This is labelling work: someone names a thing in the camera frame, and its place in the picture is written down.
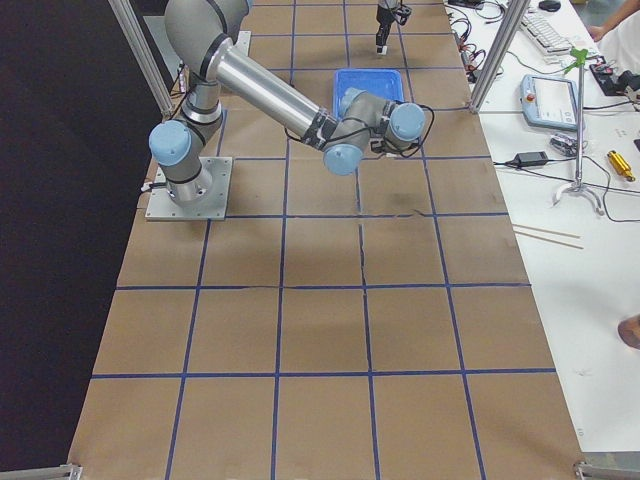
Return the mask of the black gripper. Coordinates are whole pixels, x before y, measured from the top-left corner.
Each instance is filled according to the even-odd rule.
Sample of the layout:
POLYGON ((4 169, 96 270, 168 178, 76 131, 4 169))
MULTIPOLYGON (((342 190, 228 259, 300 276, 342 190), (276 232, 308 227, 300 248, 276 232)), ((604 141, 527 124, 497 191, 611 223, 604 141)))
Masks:
POLYGON ((411 16, 411 7, 402 0, 379 0, 376 20, 379 28, 376 33, 376 47, 385 48, 390 34, 391 24, 405 25, 411 16))

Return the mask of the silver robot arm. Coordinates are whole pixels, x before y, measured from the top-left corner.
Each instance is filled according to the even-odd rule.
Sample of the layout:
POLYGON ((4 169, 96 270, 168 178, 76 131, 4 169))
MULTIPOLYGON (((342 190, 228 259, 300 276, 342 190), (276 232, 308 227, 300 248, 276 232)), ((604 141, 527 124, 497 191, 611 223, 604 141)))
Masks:
POLYGON ((236 42, 249 1, 171 1, 165 27, 174 51, 189 70, 190 87, 178 113, 150 133, 149 147, 166 181, 170 201, 195 204, 211 191, 214 176, 199 154, 220 127, 223 88, 323 154, 336 175, 354 172, 367 148, 407 155, 423 142, 425 110, 350 88, 339 119, 244 54, 236 42))

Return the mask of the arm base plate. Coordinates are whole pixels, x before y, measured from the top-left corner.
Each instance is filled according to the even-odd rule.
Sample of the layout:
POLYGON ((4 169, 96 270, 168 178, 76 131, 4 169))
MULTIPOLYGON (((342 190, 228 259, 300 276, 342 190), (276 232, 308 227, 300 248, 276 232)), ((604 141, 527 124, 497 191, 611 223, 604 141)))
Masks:
POLYGON ((184 184, 169 182, 161 169, 146 207, 149 221, 224 221, 229 199, 233 159, 201 157, 201 171, 184 184))
POLYGON ((252 32, 249 30, 240 30, 238 33, 236 47, 245 55, 249 55, 252 32))

